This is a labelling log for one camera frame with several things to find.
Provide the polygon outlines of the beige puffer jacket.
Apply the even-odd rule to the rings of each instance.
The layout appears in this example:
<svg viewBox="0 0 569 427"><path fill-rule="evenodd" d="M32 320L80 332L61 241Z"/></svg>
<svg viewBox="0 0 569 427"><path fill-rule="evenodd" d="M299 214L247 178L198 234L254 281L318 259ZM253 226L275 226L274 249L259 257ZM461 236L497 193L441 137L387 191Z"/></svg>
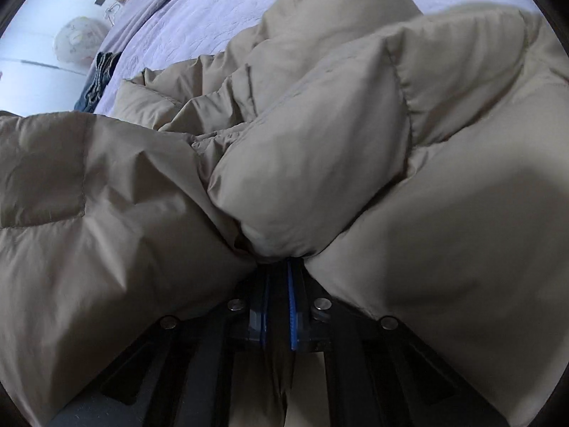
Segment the beige puffer jacket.
<svg viewBox="0 0 569 427"><path fill-rule="evenodd" d="M568 371L568 57L492 3L277 0L111 116L1 114L1 421L45 426L150 325L296 257L512 426Z"/></svg>

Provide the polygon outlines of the folded blue jeans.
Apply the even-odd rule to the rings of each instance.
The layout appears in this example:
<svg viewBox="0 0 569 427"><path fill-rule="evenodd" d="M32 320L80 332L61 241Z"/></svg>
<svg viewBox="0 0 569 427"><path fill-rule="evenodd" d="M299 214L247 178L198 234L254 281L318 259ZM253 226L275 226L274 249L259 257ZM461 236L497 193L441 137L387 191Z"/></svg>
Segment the folded blue jeans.
<svg viewBox="0 0 569 427"><path fill-rule="evenodd" d="M73 107L74 111L93 113L110 83L122 52L99 52L86 84Z"/></svg>

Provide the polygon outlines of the lavender bed blanket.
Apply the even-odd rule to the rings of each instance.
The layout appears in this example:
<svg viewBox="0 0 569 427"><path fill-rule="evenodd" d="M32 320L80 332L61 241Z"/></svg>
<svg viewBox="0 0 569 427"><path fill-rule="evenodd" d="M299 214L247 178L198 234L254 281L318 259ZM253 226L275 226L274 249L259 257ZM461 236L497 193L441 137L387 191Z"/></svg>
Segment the lavender bed blanket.
<svg viewBox="0 0 569 427"><path fill-rule="evenodd" d="M234 35L255 25L274 1L127 0L100 46L121 57L95 111L111 115L119 84L144 68L165 68L223 50ZM533 0L414 0L422 12L476 1L537 9Z"/></svg>

